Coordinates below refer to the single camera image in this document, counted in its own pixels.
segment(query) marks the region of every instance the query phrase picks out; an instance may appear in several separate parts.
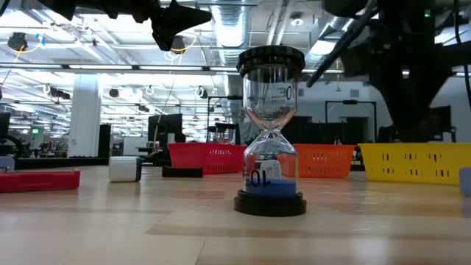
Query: sand timer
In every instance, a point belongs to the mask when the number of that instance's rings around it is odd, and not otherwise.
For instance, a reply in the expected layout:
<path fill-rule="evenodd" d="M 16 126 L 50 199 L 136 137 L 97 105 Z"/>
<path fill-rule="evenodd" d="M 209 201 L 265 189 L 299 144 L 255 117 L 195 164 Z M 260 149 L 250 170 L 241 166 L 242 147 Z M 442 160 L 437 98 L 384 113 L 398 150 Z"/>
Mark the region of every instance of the sand timer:
<path fill-rule="evenodd" d="M 244 186 L 235 209 L 260 216 L 296 216 L 306 201 L 297 190 L 297 154 L 281 129 L 297 111 L 304 54 L 287 46 L 261 46 L 239 55 L 244 109 L 263 130 L 244 152 Z"/>

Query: table surface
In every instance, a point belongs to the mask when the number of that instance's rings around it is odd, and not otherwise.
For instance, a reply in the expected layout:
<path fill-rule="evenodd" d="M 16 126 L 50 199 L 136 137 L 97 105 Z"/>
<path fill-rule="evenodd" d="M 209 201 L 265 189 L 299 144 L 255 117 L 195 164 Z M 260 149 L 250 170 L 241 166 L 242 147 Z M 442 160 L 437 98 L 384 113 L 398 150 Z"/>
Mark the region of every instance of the table surface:
<path fill-rule="evenodd" d="M 233 210 L 240 174 L 0 194 L 0 264 L 471 264 L 471 202 L 456 186 L 307 179 L 303 216 Z"/>

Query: orange basket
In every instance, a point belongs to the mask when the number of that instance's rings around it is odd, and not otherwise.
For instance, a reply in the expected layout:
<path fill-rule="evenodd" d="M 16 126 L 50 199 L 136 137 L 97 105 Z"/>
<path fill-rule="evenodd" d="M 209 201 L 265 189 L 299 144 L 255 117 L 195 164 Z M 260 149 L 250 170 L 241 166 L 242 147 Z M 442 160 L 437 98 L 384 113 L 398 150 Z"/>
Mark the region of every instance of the orange basket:
<path fill-rule="evenodd" d="M 300 177 L 345 178 L 350 173 L 355 146 L 295 144 Z"/>

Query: black block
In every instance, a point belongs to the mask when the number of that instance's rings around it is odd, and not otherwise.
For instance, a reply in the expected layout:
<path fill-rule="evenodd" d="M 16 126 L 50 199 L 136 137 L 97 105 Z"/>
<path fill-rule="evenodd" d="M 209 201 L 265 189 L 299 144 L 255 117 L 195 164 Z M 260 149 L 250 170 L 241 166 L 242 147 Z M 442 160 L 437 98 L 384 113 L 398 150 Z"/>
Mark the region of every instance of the black block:
<path fill-rule="evenodd" d="M 203 177 L 203 169 L 179 169 L 164 166 L 162 177 Z"/>

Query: plastic crate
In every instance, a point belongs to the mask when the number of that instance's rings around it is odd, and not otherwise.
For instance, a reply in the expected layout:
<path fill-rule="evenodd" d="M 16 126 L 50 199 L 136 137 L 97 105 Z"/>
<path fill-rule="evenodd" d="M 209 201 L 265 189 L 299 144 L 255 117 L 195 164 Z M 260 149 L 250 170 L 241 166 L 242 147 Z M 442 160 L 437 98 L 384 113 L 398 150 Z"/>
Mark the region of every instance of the plastic crate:
<path fill-rule="evenodd" d="M 355 146 L 295 144 L 299 177 L 345 178 L 352 166 Z"/>
<path fill-rule="evenodd" d="M 80 171 L 70 172 L 5 172 L 0 174 L 0 192 L 52 191 L 76 189 Z"/>
<path fill-rule="evenodd" d="M 203 174 L 242 172 L 245 149 L 232 144 L 169 144 L 172 167 L 203 168 Z"/>
<path fill-rule="evenodd" d="M 459 184 L 471 167 L 471 144 L 361 144 L 368 180 Z"/>

